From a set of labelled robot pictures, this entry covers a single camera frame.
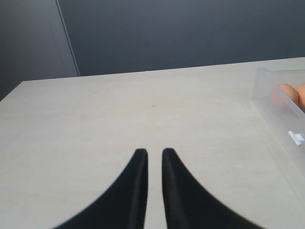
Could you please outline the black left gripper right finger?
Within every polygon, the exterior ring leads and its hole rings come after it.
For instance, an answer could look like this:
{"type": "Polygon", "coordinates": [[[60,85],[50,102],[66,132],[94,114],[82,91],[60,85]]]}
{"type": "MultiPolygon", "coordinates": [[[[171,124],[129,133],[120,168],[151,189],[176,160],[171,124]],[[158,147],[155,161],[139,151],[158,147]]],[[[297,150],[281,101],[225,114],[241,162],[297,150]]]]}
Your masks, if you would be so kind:
{"type": "Polygon", "coordinates": [[[259,228],[202,187],[172,148],[162,153],[162,189],[169,229],[259,228]]]}

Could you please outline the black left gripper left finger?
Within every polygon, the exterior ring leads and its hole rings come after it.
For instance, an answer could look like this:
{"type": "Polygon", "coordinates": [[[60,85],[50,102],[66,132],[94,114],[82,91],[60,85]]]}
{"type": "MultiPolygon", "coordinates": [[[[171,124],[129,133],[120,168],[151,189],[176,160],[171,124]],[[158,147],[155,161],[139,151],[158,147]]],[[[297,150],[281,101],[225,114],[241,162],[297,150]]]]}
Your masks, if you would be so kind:
{"type": "Polygon", "coordinates": [[[136,149],[113,184],[58,229],[143,229],[148,197],[148,153],[136,149]]]}

